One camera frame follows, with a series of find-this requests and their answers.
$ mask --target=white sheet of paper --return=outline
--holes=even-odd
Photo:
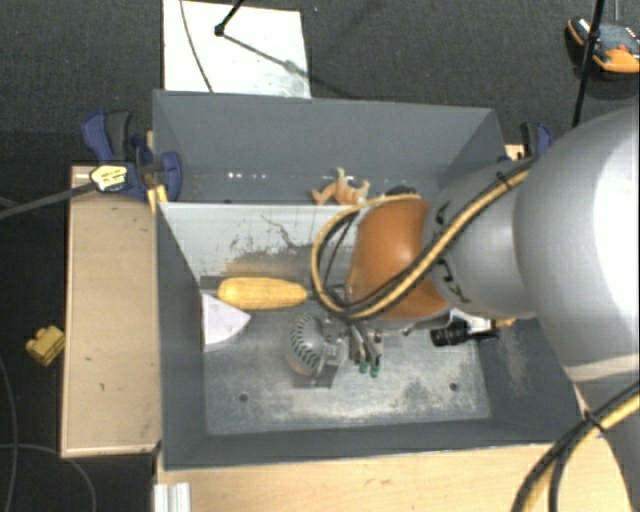
[[[241,7],[216,37],[231,5],[184,2],[191,38],[216,93],[311,98],[297,11]],[[207,92],[187,39],[179,0],[164,0],[164,87]]]
[[[206,293],[202,294],[203,351],[224,346],[249,323],[251,315]]]

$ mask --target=yellow cable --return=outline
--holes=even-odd
[[[497,185],[495,188],[487,192],[485,195],[474,201],[471,205],[469,205],[458,217],[458,219],[440,236],[436,244],[433,246],[431,251],[424,256],[420,264],[411,272],[405,279],[403,279],[392,291],[389,295],[384,297],[379,302],[371,305],[369,308],[360,311],[359,313],[354,313],[350,315],[349,318],[351,320],[359,320],[375,313],[380,312],[384,308],[386,308],[389,304],[395,301],[398,297],[400,297],[403,293],[405,293],[410,287],[414,286],[416,281],[420,278],[420,275],[427,269],[439,256],[442,254],[447,245],[456,237],[456,235],[466,226],[474,215],[476,215],[483,208],[486,208],[492,202],[496,201],[504,194],[506,194],[513,187],[522,183],[527,177],[528,170],[523,170],[510,178],[506,179],[504,182]],[[331,219],[324,228],[318,234],[315,243],[313,244],[311,250],[311,277],[313,279],[313,283],[316,291],[318,292],[319,300],[330,310],[335,312],[343,312],[345,308],[338,306],[335,304],[331,298],[324,292],[324,288],[322,287],[322,283],[320,282],[319,270],[318,266],[318,247],[326,237],[329,230],[341,219],[350,215],[352,213],[358,212],[367,206],[372,206],[374,204],[378,204],[379,202],[386,202],[389,200],[399,200],[399,199],[410,199],[415,198],[419,199],[419,196],[414,195],[405,195],[405,196],[391,196],[388,198],[377,198],[364,203],[363,205],[357,205],[353,208],[345,210],[341,212],[336,217]]]
[[[402,194],[396,196],[380,196],[374,199],[370,199],[369,201],[365,201],[364,203],[357,204],[352,206],[351,208],[347,208],[342,212],[338,213],[336,216],[332,217],[329,222],[327,222],[324,227],[318,233],[315,242],[313,243],[313,247],[311,248],[311,279],[314,284],[314,288],[318,293],[318,298],[320,301],[332,311],[336,311],[338,313],[344,311],[344,308],[335,304],[329,295],[324,291],[324,287],[322,286],[322,281],[320,279],[320,269],[318,265],[318,249],[320,245],[326,238],[327,234],[338,222],[340,222],[345,217],[353,213],[357,213],[360,210],[364,210],[365,208],[370,208],[372,206],[390,203],[393,201],[401,201],[405,199],[422,199],[418,194]]]
[[[600,426],[603,430],[609,430],[616,426],[621,421],[627,419],[629,416],[634,414],[640,409],[640,394],[636,393],[635,395],[629,397],[627,400],[622,402],[618,407],[609,412],[603,419],[600,421]],[[571,454],[572,457],[578,453],[589,441],[596,439],[600,434],[600,429],[597,426],[592,426],[583,437],[581,437],[576,444],[576,447]],[[532,510],[534,505],[536,504],[540,495],[544,492],[546,487],[551,482],[551,475],[553,473],[553,468],[555,467],[555,461],[552,464],[547,466],[538,480],[536,480],[535,484],[531,488],[527,496],[527,501],[524,503],[523,510],[528,511]]]

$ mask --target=orange toy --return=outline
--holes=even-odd
[[[336,203],[341,205],[354,205],[364,201],[369,193],[370,183],[367,180],[362,180],[362,186],[354,188],[347,182],[344,169],[338,167],[337,171],[338,179],[327,185],[322,192],[311,191],[311,197],[313,197],[315,203],[318,205],[324,204],[332,197]]]

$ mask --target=yellow clip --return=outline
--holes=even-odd
[[[151,213],[156,213],[156,203],[167,203],[169,198],[167,197],[167,189],[164,185],[157,185],[147,190],[147,199],[149,200],[149,206],[151,206]]]
[[[493,326],[497,329],[507,329],[513,327],[517,321],[517,318],[500,318],[493,321]]]
[[[64,333],[54,325],[42,328],[35,339],[27,341],[25,349],[42,366],[49,366],[64,349]]]

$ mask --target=yellow corn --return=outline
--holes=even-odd
[[[218,288],[218,299],[242,310],[279,309],[307,300],[307,291],[298,283],[270,277],[232,277]]]

